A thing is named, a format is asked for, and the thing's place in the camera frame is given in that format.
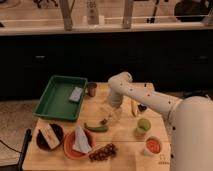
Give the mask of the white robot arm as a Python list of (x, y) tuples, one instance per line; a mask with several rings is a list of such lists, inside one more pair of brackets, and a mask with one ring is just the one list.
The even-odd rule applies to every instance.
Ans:
[(181, 99), (137, 87), (129, 72), (108, 79), (106, 102), (118, 108), (127, 96), (166, 118), (172, 127), (170, 171), (213, 171), (213, 101), (202, 96)]

